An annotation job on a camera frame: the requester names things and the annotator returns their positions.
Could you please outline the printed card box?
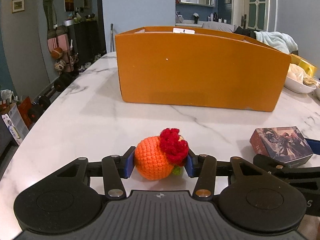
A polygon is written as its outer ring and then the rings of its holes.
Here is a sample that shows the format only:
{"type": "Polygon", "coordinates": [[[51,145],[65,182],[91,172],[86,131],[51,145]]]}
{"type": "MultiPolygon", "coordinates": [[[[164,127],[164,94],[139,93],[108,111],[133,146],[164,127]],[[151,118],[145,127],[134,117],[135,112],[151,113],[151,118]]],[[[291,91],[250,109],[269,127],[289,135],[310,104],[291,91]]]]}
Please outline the printed card box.
{"type": "Polygon", "coordinates": [[[257,128],[249,141],[255,154],[268,156],[289,167],[302,166],[313,156],[310,145],[296,126],[257,128]]]}

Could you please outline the orange crochet ball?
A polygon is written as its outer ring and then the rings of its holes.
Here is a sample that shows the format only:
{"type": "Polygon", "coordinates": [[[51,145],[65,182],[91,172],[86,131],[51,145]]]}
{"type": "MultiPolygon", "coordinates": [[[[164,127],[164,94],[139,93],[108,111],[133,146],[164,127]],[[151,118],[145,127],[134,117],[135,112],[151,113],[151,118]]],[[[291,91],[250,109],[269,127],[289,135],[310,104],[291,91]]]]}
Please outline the orange crochet ball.
{"type": "Polygon", "coordinates": [[[136,147],[134,164],[147,180],[161,180],[171,174],[182,174],[187,163],[188,142],[178,128],[166,128],[157,136],[143,139],[136,147]]]}

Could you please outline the white Vaseline tube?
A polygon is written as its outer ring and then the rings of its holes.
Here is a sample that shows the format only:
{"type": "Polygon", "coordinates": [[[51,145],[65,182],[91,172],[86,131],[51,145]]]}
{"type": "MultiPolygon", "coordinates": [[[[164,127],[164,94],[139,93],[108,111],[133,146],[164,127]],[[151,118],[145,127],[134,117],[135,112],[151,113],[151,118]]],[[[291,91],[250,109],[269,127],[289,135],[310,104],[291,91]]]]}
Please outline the white Vaseline tube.
{"type": "Polygon", "coordinates": [[[172,32],[176,34],[195,34],[195,30],[182,28],[173,28],[172,32]]]}

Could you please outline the white bowl with cloth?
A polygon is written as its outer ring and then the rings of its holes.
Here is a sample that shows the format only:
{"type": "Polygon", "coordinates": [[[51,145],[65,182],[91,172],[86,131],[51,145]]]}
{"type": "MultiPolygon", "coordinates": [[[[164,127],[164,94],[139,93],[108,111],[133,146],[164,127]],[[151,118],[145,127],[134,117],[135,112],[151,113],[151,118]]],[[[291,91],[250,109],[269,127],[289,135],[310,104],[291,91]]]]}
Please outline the white bowl with cloth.
{"type": "Polygon", "coordinates": [[[305,70],[291,63],[287,72],[284,86],[298,94],[309,94],[316,90],[317,82],[305,70]]]}

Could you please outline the black dumbbell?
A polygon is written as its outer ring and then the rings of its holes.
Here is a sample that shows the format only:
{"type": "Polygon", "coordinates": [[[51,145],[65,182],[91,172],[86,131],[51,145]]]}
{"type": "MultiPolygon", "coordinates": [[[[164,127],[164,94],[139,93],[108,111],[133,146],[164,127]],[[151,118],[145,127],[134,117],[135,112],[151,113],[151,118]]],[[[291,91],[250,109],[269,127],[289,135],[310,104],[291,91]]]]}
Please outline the black dumbbell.
{"type": "Polygon", "coordinates": [[[31,122],[36,123],[50,105],[50,99],[44,95],[40,96],[37,102],[32,103],[31,108],[27,111],[27,115],[31,122]]]}

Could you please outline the orange cardboard box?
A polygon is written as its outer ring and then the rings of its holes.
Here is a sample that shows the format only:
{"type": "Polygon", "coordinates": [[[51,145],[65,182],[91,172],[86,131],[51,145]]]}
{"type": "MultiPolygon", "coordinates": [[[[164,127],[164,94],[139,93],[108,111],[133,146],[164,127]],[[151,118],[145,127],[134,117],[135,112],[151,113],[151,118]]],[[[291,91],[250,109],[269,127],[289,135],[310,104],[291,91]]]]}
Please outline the orange cardboard box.
{"type": "Polygon", "coordinates": [[[291,56],[253,38],[202,28],[141,27],[115,36],[125,102],[271,112],[291,56]]]}

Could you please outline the light blue towel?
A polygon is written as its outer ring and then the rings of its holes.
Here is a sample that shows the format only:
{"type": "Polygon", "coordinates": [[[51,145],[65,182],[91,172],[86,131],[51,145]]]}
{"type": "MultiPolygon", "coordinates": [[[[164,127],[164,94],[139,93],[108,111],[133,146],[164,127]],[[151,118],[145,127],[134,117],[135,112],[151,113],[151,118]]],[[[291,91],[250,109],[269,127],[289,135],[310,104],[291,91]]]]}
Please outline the light blue towel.
{"type": "Polygon", "coordinates": [[[278,31],[255,31],[256,40],[262,42],[276,50],[279,50],[285,54],[291,54],[298,51],[298,44],[294,39],[285,33],[278,31]]]}

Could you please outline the basketball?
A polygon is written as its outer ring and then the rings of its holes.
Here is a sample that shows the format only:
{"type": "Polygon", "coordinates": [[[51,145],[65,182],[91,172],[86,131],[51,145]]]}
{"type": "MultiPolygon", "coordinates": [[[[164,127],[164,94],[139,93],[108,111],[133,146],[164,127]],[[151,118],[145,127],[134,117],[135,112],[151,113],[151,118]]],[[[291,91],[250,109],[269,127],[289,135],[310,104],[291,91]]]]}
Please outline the basketball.
{"type": "Polygon", "coordinates": [[[50,55],[53,59],[58,60],[63,56],[63,50],[60,47],[56,47],[50,52],[50,55]]]}

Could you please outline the broom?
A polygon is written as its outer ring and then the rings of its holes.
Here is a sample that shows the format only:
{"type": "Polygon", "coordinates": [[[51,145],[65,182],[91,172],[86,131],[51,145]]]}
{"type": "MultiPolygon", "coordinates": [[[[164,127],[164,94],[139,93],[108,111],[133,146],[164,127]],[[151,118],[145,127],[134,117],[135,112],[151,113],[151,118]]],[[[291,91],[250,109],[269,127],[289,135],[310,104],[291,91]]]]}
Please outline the broom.
{"type": "Polygon", "coordinates": [[[114,29],[113,29],[113,23],[110,25],[110,52],[114,52],[114,29]]]}

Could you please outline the black jacket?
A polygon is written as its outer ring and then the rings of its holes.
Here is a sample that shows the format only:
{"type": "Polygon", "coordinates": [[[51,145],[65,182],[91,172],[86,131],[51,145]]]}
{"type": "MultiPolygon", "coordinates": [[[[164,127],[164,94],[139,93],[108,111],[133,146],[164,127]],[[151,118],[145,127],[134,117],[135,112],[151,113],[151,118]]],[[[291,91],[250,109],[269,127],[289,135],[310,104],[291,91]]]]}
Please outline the black jacket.
{"type": "Polygon", "coordinates": [[[253,39],[257,39],[255,30],[253,30],[253,29],[244,29],[244,28],[238,26],[234,33],[239,34],[239,35],[243,35],[243,36],[248,36],[253,39]]]}

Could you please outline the grey padded jacket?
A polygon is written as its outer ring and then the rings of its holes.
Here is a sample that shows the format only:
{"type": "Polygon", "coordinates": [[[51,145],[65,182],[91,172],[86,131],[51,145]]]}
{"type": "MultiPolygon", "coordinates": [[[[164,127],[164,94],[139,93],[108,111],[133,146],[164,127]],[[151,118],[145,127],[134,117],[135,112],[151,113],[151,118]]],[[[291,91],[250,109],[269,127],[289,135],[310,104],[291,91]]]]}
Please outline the grey padded jacket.
{"type": "Polygon", "coordinates": [[[224,31],[228,33],[234,33],[238,25],[228,24],[228,23],[222,23],[222,22],[204,22],[202,24],[203,29],[210,29],[210,30],[217,30],[217,31],[224,31]]]}

